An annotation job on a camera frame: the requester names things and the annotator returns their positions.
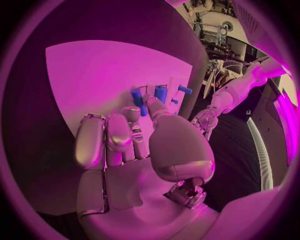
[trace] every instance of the blue cylinder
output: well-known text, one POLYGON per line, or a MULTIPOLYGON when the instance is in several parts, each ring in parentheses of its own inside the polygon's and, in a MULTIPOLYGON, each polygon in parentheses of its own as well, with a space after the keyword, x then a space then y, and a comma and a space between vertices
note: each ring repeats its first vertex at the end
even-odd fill
POLYGON ((179 85, 178 90, 182 91, 182 92, 184 92, 185 94, 188 94, 188 95, 191 95, 193 93, 192 89, 187 88, 187 87, 182 86, 182 85, 179 85))
POLYGON ((171 102, 174 103, 174 104, 178 104, 178 100, 176 100, 174 98, 172 98, 171 102))
POLYGON ((163 104, 166 103, 167 98, 167 88, 165 86, 156 86, 154 97, 158 98, 163 104))
POLYGON ((139 88, 134 88, 130 91, 134 104, 140 108, 140 115, 146 116, 148 114, 147 107, 143 104, 143 97, 139 88))

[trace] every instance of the robotic arm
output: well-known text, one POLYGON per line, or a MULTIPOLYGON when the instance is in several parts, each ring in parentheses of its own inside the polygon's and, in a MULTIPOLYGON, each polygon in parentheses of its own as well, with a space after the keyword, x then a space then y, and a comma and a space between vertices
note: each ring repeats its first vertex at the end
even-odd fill
POLYGON ((216 91, 212 96, 211 104, 200 111, 191 123, 209 141, 212 130, 218 124, 218 116, 227 114, 238 106, 246 99, 252 88, 266 84, 268 78, 281 76, 285 73, 286 71, 280 63, 272 58, 268 58, 262 63, 251 63, 242 77, 232 80, 216 91))

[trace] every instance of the pink light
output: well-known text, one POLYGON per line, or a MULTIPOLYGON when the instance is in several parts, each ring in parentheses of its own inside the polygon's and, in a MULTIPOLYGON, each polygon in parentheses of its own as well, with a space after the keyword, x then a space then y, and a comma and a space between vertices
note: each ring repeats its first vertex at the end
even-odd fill
POLYGON ((297 155, 298 150, 298 109, 291 103, 289 96, 284 93, 277 99, 280 105, 276 107, 285 134, 285 144, 287 152, 287 164, 289 165, 297 155))

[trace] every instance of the white robotic arm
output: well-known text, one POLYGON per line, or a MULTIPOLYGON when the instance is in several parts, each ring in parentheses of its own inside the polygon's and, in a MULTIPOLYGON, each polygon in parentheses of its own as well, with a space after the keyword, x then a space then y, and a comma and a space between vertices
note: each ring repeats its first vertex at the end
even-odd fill
POLYGON ((212 130, 218 124, 218 116, 227 114, 238 106, 245 100, 252 88, 266 84, 268 78, 281 76, 285 73, 286 71, 280 63, 272 58, 268 58, 262 63, 251 63, 242 77, 232 80, 216 91, 212 96, 211 104, 200 111, 191 123, 209 140, 212 130))

